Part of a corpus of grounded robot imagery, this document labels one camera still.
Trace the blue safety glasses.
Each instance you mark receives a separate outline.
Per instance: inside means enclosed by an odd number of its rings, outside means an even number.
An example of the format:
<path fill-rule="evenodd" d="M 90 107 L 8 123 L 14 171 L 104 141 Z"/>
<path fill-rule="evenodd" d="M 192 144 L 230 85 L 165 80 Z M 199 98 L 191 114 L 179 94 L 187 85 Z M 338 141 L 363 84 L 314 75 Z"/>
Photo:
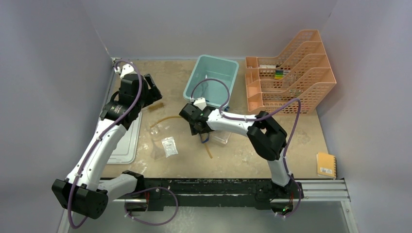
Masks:
<path fill-rule="evenodd" d="M 210 133 L 200 134 L 199 137 L 200 137 L 201 143 L 205 144 L 209 141 Z"/>

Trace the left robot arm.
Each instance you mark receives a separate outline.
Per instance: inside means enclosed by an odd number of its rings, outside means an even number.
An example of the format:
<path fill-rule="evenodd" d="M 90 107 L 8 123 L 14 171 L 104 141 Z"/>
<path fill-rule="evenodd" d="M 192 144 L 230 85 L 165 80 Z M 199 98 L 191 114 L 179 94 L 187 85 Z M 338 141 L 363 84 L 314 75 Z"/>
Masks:
<path fill-rule="evenodd" d="M 64 180 L 56 179 L 52 191 L 61 206 L 88 218 L 99 218 L 108 203 L 126 194 L 134 199 L 143 196 L 143 175 L 124 171 L 111 180 L 101 182 L 102 172 L 118 142 L 132 126 L 140 111 L 162 99 L 150 74 L 125 75 L 120 88 L 103 107 L 95 137 L 82 158 Z"/>

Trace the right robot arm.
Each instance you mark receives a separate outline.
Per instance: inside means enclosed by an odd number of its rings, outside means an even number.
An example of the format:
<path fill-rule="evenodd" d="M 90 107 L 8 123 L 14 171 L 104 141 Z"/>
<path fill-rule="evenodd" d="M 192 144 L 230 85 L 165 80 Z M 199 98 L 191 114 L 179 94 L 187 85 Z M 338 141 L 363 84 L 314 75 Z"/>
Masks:
<path fill-rule="evenodd" d="M 187 103 L 179 115 L 189 123 L 192 135 L 226 131 L 247 137 L 257 155 L 268 163 L 274 194 L 280 198 L 291 192 L 300 198 L 303 196 L 301 185 L 287 168 L 288 134 L 269 113 L 239 115 Z"/>

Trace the brown test tube brush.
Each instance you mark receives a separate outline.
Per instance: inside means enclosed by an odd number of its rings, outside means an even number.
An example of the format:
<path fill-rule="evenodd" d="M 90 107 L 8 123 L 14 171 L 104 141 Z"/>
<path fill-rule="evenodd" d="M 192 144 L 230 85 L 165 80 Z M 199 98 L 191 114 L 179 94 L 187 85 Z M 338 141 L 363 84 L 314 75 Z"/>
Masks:
<path fill-rule="evenodd" d="M 153 111 L 156 111 L 156 110 L 161 109 L 163 107 L 164 107 L 164 103 L 160 102 L 160 103 L 156 103 L 156 104 L 148 106 L 147 110 L 149 112 L 153 112 Z"/>

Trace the teal plastic bin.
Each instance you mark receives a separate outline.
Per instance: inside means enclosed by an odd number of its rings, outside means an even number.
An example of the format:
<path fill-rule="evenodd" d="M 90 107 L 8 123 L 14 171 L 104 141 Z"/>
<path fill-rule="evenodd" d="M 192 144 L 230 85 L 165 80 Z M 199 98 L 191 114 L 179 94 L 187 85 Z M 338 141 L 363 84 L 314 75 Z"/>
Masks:
<path fill-rule="evenodd" d="M 205 98 L 207 105 L 224 107 L 229 105 L 227 96 L 232 94 L 239 70 L 239 63 L 211 55 L 201 55 L 198 57 L 190 78 L 183 92 L 183 98 L 190 101 L 191 98 Z M 208 87 L 203 88 L 205 75 L 208 75 Z"/>

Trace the clear acrylic tube rack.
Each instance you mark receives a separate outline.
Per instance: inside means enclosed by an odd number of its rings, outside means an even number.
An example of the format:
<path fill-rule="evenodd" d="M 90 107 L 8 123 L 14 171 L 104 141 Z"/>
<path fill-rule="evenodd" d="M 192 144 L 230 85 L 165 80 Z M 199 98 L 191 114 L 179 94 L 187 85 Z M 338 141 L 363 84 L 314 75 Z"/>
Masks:
<path fill-rule="evenodd" d="M 228 131 L 212 131 L 209 137 L 210 137 L 210 140 L 215 143 L 226 145 L 231 134 L 232 133 Z"/>

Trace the small white packet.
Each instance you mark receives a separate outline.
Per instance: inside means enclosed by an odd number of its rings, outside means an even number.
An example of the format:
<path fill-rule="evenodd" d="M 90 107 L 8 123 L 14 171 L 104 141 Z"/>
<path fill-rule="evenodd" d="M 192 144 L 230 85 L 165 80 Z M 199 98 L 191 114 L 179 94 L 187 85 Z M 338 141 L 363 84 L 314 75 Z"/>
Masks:
<path fill-rule="evenodd" d="M 172 155 L 177 155 L 178 150 L 173 137 L 167 137 L 161 140 L 162 146 L 165 151 L 165 157 L 168 158 Z"/>

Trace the clear plastic funnel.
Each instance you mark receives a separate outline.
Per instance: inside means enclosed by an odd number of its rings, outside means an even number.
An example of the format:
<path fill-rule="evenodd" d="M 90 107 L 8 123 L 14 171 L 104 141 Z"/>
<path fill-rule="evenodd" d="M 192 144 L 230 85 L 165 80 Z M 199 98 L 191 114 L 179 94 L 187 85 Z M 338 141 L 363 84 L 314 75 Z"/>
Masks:
<path fill-rule="evenodd" d="M 166 158 L 166 152 L 162 144 L 163 134 L 157 126 L 150 128 L 150 140 L 152 143 L 151 157 L 154 160 L 161 160 Z"/>

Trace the white plastic bin lid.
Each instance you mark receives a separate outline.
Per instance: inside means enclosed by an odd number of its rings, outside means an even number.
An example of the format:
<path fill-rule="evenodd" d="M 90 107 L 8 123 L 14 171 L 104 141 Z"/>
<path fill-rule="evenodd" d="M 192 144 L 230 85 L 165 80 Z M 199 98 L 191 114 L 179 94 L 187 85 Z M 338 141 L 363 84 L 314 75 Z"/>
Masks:
<path fill-rule="evenodd" d="M 139 114 L 118 142 L 116 149 L 112 152 L 107 164 L 130 164 L 137 154 L 138 137 L 140 132 L 142 113 Z"/>

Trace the markers in organizer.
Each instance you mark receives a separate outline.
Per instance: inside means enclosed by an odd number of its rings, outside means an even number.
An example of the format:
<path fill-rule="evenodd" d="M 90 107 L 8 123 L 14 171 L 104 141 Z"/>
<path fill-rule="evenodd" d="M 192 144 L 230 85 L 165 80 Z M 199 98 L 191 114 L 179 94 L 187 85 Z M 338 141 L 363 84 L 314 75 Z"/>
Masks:
<path fill-rule="evenodd" d="M 277 69 L 275 70 L 274 77 L 276 80 L 280 80 L 280 79 L 283 79 L 289 72 L 290 70 Z"/>

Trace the orange plastic file organizer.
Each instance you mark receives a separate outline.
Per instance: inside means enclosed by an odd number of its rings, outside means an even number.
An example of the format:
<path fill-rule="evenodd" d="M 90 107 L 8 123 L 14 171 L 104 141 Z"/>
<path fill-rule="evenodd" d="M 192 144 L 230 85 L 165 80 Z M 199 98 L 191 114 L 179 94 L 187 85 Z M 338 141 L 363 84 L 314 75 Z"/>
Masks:
<path fill-rule="evenodd" d="M 288 101 L 301 101 L 301 114 L 311 114 L 336 85 L 318 30 L 301 30 L 276 57 L 245 58 L 248 112 L 272 112 Z M 290 72 L 276 80 L 275 70 Z"/>

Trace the yellow spiral notebook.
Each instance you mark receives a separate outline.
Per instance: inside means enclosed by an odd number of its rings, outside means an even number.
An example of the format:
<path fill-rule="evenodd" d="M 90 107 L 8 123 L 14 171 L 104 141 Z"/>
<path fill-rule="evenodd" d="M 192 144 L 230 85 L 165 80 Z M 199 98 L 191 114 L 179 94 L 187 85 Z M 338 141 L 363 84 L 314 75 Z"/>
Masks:
<path fill-rule="evenodd" d="M 337 178 L 337 165 L 336 157 L 331 154 L 319 152 L 316 156 L 317 159 L 317 174 L 320 177 L 329 179 Z"/>

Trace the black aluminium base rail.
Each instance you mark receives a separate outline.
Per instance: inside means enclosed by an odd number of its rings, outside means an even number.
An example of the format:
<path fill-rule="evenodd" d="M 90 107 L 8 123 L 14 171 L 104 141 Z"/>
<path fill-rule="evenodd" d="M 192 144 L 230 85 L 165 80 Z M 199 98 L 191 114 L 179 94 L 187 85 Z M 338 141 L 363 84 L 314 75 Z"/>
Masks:
<path fill-rule="evenodd" d="M 296 180 L 289 191 L 271 179 L 145 178 L 142 194 L 124 194 L 116 202 L 128 211 L 162 211 L 164 207 L 252 207 L 286 215 L 310 201 L 349 201 L 344 180 Z"/>

